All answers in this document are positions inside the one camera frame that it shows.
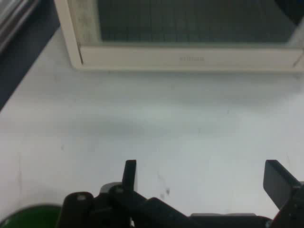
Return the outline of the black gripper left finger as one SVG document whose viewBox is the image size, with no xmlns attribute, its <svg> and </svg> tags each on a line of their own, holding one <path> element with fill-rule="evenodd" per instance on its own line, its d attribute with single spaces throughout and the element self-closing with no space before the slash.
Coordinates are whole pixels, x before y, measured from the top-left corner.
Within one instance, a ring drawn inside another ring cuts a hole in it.
<svg viewBox="0 0 304 228">
<path fill-rule="evenodd" d="M 157 198 L 134 190 L 136 161 L 125 162 L 122 181 L 97 197 L 68 195 L 58 218 L 60 228 L 195 228 L 197 223 Z"/>
</svg>

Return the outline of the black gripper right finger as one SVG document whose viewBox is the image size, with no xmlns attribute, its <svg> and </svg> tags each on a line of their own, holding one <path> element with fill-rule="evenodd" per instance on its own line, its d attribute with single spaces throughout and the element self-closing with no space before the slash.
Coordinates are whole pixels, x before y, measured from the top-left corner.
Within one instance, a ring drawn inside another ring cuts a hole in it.
<svg viewBox="0 0 304 228">
<path fill-rule="evenodd" d="M 263 188 L 279 209 L 270 222 L 270 228 L 304 226 L 304 184 L 279 161 L 266 160 Z"/>
</svg>

